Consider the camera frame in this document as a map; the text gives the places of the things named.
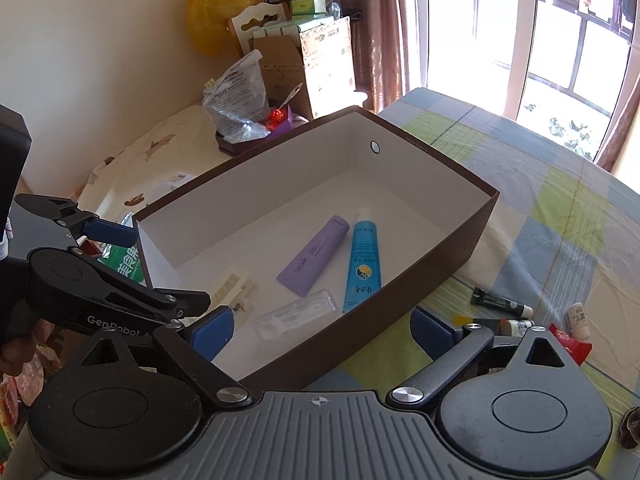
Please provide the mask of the person's hand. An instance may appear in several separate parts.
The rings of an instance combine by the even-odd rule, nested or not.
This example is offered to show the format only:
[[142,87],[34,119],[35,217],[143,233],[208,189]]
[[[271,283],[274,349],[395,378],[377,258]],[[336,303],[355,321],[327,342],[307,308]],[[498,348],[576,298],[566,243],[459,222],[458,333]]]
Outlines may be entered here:
[[35,355],[38,344],[45,344],[54,325],[39,320],[28,336],[12,339],[1,348],[0,370],[2,374],[18,376],[26,363]]

